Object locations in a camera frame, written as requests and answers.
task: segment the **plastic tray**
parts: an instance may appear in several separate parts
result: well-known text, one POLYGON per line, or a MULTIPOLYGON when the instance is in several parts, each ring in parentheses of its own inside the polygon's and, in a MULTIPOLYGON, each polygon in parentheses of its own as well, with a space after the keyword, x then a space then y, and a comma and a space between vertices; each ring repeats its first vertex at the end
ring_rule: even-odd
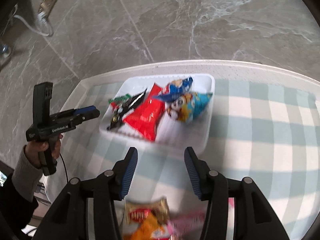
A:
MULTIPOLYGON (((177 75, 155 75, 155 76, 141 76, 132 77, 127 79, 120 90, 116 94, 117 96, 136 95, 143 90, 147 89, 147 93, 150 92, 154 83, 161 87, 164 87, 172 80, 187 78, 192 76, 193 84, 191 91, 207 93, 212 92, 214 94, 215 80, 209 74, 177 74, 177 75)), ((131 146, 139 147, 145 144, 152 144, 154 146, 170 147, 177 149, 179 152, 184 152, 185 148, 192 146, 197 154, 204 151, 208 141, 209 129, 212 116, 213 99, 210 100, 206 110, 195 120, 189 124, 181 123, 173 120, 165 113, 157 127, 156 140, 154 142, 148 141, 135 131, 132 127, 125 124, 119 129, 112 129, 107 131, 106 128, 110 125, 112 117, 112 107, 110 106, 105 115, 103 116, 99 125, 100 132, 111 138, 118 138, 121 140, 130 140, 131 146)))

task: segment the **black handheld device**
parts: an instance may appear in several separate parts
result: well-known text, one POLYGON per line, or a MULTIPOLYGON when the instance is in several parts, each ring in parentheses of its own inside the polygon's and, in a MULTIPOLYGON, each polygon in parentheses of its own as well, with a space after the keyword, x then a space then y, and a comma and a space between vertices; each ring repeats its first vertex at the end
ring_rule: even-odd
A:
POLYGON ((49 148, 39 152, 43 174, 54 174, 57 169, 57 161, 52 158, 51 152, 58 140, 58 135, 74 130, 83 121, 97 118, 100 115, 95 106, 79 109, 69 109, 50 115, 50 100, 52 98, 53 83, 44 82, 37 84, 33 89, 32 115, 33 124, 26 131, 27 141, 48 141, 49 148))

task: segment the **black cable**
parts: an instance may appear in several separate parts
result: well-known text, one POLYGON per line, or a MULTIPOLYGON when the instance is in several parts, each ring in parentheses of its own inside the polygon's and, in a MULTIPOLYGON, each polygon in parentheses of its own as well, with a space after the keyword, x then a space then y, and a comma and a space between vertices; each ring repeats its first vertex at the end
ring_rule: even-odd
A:
POLYGON ((61 157, 61 159, 62 159, 62 162, 63 162, 63 166, 64 166, 64 171, 66 172, 66 178, 67 178, 67 183, 69 182, 69 179, 68 179, 68 174, 67 174, 67 169, 66 169, 66 165, 65 165, 65 163, 64 163, 64 160, 63 160, 63 158, 62 158, 62 155, 60 154, 60 157, 61 157))
POLYGON ((32 231, 35 231, 35 230, 37 230, 38 228, 33 228, 33 229, 31 229, 30 231, 28 231, 28 232, 26 232, 26 235, 29 235, 32 231))

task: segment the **red snack bag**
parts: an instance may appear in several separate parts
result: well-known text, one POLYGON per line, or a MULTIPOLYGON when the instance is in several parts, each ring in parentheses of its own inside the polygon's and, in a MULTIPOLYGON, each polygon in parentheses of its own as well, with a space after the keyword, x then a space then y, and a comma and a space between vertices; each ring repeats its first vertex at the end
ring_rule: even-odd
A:
POLYGON ((156 139, 156 125, 165 111, 165 103, 154 98, 160 91, 162 91, 162 88, 153 84, 147 100, 138 106, 132 114, 123 119, 123 122, 136 129, 150 141, 156 139))

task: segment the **gold wrapper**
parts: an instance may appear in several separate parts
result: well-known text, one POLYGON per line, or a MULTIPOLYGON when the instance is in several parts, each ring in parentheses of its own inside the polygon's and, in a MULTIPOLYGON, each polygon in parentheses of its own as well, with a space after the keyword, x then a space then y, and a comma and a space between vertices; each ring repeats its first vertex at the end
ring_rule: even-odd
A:
POLYGON ((160 224, 165 224, 169 219, 169 207, 166 198, 152 203, 125 202, 127 223, 142 223, 150 212, 154 213, 160 224))

